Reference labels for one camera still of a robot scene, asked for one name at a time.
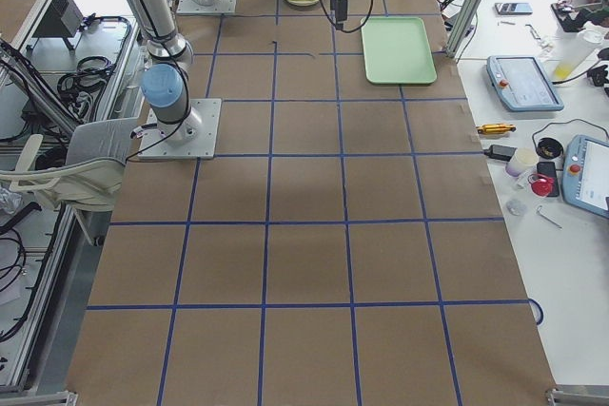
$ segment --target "white table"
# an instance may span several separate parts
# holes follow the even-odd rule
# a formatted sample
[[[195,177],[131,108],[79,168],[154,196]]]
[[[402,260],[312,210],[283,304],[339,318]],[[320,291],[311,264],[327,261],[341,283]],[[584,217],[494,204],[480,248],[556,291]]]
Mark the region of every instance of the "white table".
[[[493,4],[507,1],[529,2],[534,14],[499,17],[492,10]],[[484,147],[533,147],[531,134],[553,121],[583,118],[609,128],[609,98],[602,88],[592,87],[585,79],[558,87],[565,104],[559,112],[510,112],[490,85],[485,69],[489,55],[541,54],[525,24],[533,24],[540,35],[554,42],[554,54],[544,63],[553,69],[561,49],[575,35],[560,29],[549,8],[552,2],[556,0],[481,2],[479,27],[459,71],[477,125],[506,122],[517,127],[516,132],[503,137],[482,137]],[[501,24],[501,20],[516,25]],[[595,60],[592,55],[580,68],[586,69]],[[551,136],[566,147],[579,133],[605,140],[601,131],[581,123],[551,126],[538,138]],[[561,385],[609,385],[609,221],[568,205],[561,197],[542,199],[530,187],[517,190],[504,166],[503,162],[488,161],[527,293],[545,313],[538,328],[555,380]],[[512,198],[528,206],[524,216],[513,216],[505,209]],[[539,204],[562,230],[536,214]]]

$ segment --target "plastic cup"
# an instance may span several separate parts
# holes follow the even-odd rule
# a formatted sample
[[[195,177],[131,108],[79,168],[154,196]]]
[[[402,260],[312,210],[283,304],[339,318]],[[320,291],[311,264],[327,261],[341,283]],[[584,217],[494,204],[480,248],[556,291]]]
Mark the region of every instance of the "plastic cup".
[[[540,160],[537,153],[528,147],[519,147],[510,159],[510,162],[505,166],[505,171],[508,175],[517,177],[524,173],[529,168],[537,165]]]
[[[566,80],[596,48],[602,43],[602,34],[595,30],[582,30],[564,50],[564,57],[554,69],[554,79]]]

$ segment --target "mounting plate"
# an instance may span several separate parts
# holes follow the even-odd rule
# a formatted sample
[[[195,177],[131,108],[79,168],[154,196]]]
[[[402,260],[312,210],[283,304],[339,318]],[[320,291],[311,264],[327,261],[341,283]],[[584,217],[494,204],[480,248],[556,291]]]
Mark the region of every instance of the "mounting plate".
[[[185,143],[174,145],[161,142],[138,154],[140,159],[213,159],[220,122],[221,99],[191,99],[192,109],[198,111],[203,119],[203,130],[197,136]],[[147,124],[156,123],[156,116],[152,109],[148,113]],[[159,130],[145,130],[142,136],[140,149],[153,145],[161,139]]]
[[[237,0],[215,0],[213,5],[199,5],[194,0],[180,0],[176,14],[183,15],[211,15],[235,14]]]

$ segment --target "yellow screwdriver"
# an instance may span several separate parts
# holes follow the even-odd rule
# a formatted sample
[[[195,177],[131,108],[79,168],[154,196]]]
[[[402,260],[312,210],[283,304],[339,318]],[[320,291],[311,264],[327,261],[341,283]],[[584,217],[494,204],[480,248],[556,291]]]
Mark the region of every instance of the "yellow screwdriver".
[[[476,127],[478,133],[481,135],[502,135],[503,133],[513,132],[516,130],[516,126],[513,124],[484,124]]]

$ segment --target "chair backrest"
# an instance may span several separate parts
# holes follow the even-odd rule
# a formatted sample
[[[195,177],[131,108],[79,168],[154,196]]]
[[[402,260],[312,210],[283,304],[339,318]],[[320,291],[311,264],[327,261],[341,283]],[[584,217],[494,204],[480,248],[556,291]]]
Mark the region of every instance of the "chair backrest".
[[[123,182],[125,166],[111,158],[41,171],[0,171],[14,192],[33,192],[46,208],[66,203],[84,211],[110,211]]]

